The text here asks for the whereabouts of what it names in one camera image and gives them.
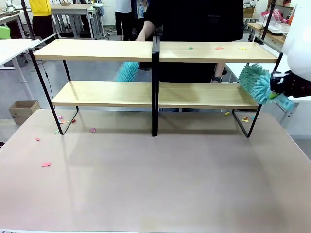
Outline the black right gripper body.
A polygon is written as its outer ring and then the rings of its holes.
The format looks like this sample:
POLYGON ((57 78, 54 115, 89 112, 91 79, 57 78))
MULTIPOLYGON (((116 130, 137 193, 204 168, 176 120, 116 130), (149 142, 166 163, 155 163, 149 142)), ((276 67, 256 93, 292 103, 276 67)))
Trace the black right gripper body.
POLYGON ((300 76, 286 71, 281 83, 281 93, 294 98, 311 96, 311 81, 307 81, 300 76))

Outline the teal microfibre duster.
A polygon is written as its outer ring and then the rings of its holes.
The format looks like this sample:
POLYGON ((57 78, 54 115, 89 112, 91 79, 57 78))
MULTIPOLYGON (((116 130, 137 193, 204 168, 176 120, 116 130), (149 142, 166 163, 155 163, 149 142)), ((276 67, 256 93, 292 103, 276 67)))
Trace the teal microfibre duster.
POLYGON ((118 82, 133 82, 139 70, 139 62, 124 62, 117 74, 118 82))
POLYGON ((291 110, 294 103, 288 97, 283 99, 269 99, 271 93, 270 87, 271 73, 265 70, 259 64, 246 65, 239 75, 239 85, 245 90, 251 98, 258 104, 267 104, 274 102, 285 110, 291 110))

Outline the person's left forearm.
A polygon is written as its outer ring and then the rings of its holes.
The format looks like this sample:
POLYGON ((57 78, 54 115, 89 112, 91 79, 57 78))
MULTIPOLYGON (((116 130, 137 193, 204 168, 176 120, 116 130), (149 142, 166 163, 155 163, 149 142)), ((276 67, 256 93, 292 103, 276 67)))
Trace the person's left forearm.
POLYGON ((214 76, 220 78, 222 76, 224 67, 225 67, 225 63, 217 63, 214 76))

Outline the person's right forearm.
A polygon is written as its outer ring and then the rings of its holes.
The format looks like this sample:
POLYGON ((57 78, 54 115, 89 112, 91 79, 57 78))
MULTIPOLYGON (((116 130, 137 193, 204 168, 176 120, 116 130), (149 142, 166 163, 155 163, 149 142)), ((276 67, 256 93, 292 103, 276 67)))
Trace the person's right forearm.
POLYGON ((152 22, 145 21, 141 31, 145 33, 146 39, 147 39, 155 32, 155 30, 156 30, 156 27, 152 22))

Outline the wooden table with clutter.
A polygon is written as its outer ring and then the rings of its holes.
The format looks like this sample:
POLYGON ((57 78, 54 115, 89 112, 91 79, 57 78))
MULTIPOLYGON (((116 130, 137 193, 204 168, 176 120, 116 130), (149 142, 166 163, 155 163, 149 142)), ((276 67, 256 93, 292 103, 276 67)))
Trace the wooden table with clutter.
MULTIPOLYGON (((251 30, 251 32, 255 33, 255 35, 259 38, 262 38, 264 27, 259 23, 247 23, 247 28, 251 30)), ((269 38, 274 43, 279 43, 281 45, 284 44, 286 36, 282 34, 272 34, 271 32, 267 32, 265 38, 269 38)))

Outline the black stand pole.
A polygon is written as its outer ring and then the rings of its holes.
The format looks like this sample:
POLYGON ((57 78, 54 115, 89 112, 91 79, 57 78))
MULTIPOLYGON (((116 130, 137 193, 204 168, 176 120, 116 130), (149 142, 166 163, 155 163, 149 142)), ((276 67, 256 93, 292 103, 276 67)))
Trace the black stand pole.
POLYGON ((27 26, 28 26, 28 29, 29 29, 29 33, 30 33, 31 39, 35 40, 35 35, 34 35, 33 29, 32 29, 32 26, 31 26, 31 22, 30 22, 30 18, 29 18, 28 12, 27 12, 25 0, 21 0, 21 6, 22 6, 22 9, 23 9, 23 12, 24 12, 25 20, 26 20, 26 23, 27 23, 27 26))
POLYGON ((272 15, 273 15, 274 8, 276 6, 276 0, 269 0, 268 1, 268 6, 269 6, 268 9, 270 9, 270 11, 269 11, 269 15, 268 15, 268 18, 267 18, 267 21, 266 21, 266 25, 264 27, 264 30, 263 30, 261 38, 258 39, 260 41, 260 42, 258 42, 260 45, 264 44, 264 39, 265 39, 266 34, 268 32, 268 27, 269 27, 269 24, 270 24, 272 15))

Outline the pink printed bag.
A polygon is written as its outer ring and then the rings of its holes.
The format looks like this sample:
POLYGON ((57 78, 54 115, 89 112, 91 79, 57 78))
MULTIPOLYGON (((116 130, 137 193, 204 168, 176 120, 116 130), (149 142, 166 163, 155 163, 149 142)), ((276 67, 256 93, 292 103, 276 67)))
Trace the pink printed bag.
POLYGON ((282 12, 279 9, 273 10, 271 21, 276 22, 276 23, 282 23, 283 22, 282 12))

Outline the person in black shirt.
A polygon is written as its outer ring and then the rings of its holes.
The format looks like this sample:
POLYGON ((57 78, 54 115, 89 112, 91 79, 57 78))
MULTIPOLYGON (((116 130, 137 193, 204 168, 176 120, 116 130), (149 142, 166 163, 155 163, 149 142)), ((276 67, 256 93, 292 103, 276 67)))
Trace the person in black shirt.
MULTIPOLYGON (((161 41, 232 42, 243 38, 243 0, 150 0, 144 21, 161 41)), ((211 83, 215 63, 161 63, 160 82, 211 83)))

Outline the person in white shirt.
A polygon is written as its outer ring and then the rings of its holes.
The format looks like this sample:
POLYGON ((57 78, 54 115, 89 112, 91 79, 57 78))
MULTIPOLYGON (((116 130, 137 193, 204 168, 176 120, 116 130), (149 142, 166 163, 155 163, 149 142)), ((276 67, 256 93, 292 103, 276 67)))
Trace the person in white shirt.
POLYGON ((115 26, 117 36, 129 41, 132 36, 132 5, 131 0, 116 0, 115 26))

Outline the wooden top desk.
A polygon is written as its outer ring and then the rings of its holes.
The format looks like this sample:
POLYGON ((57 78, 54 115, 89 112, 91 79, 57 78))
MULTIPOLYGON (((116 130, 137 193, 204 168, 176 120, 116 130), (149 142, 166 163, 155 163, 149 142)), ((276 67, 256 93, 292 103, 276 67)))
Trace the wooden top desk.
POLYGON ((95 4, 52 4, 52 19, 60 38, 104 38, 103 5, 95 4))

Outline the person in yellow shirt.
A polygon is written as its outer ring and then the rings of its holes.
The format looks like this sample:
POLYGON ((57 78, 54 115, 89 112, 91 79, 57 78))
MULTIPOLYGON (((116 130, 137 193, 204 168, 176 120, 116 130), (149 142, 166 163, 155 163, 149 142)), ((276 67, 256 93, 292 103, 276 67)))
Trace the person in yellow shirt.
POLYGON ((45 39, 53 34, 52 14, 49 0, 29 0, 33 13, 32 25, 35 36, 45 39))

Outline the open cardboard box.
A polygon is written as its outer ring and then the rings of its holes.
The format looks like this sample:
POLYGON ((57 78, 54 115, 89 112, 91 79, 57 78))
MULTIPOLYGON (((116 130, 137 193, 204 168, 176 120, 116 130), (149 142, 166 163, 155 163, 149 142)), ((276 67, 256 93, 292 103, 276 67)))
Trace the open cardboard box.
POLYGON ((9 112, 17 125, 22 125, 36 110, 40 109, 37 100, 16 101, 9 107, 9 112))

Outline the grey desk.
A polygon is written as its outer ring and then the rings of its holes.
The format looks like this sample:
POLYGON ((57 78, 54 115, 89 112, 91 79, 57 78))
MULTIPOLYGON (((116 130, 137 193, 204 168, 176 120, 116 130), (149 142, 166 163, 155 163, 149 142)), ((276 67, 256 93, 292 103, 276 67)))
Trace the grey desk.
POLYGON ((7 12, 0 13, 0 26, 3 26, 3 25, 7 26, 7 23, 12 23, 13 21, 15 21, 18 25, 20 38, 25 39, 25 33, 24 33, 24 28, 22 26, 20 14, 21 14, 20 11, 15 11, 11 13, 7 13, 7 12))

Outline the wooden shelf unit black frame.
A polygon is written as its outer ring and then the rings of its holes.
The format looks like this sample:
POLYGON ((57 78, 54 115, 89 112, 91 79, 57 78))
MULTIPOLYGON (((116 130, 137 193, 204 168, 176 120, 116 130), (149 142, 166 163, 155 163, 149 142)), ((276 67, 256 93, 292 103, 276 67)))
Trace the wooden shelf unit black frame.
POLYGON ((62 128, 59 123, 55 106, 74 106, 77 112, 81 106, 152 109, 153 40, 139 42, 55 39, 37 51, 29 50, 59 134, 64 135, 68 128, 62 128), (51 98, 47 91, 38 67, 39 60, 55 60, 63 63, 68 81, 54 98, 51 98), (68 61, 139 62, 139 70, 133 82, 74 81, 70 77, 68 61))
POLYGON ((255 112, 262 108, 238 84, 160 83, 161 63, 271 63, 278 67, 282 53, 275 56, 254 42, 161 42, 152 49, 152 136, 158 135, 159 108, 237 109, 255 112))

